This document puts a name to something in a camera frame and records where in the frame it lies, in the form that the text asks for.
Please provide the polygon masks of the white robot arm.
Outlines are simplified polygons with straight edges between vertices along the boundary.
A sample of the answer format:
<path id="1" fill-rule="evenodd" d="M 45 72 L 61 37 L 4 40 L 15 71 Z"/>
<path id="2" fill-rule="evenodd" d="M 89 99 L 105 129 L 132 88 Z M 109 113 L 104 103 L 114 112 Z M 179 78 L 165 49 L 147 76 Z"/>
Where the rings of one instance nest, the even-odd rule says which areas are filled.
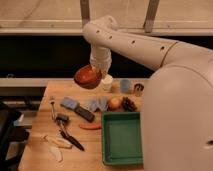
<path id="1" fill-rule="evenodd" d="M 111 16 L 88 22 L 90 63 L 106 73 L 114 51 L 154 71 L 140 112 L 145 171 L 213 171 L 213 50 L 122 33 Z"/>

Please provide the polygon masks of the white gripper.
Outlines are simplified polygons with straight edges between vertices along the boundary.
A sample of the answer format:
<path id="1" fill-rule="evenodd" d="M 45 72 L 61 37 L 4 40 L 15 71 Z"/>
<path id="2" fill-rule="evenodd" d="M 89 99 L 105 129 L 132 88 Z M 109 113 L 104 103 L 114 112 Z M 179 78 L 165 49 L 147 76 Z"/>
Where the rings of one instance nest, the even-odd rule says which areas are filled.
<path id="1" fill-rule="evenodd" d="M 101 71 L 102 79 L 108 74 L 111 63 L 111 51 L 108 48 L 99 46 L 91 47 L 90 64 Z"/>

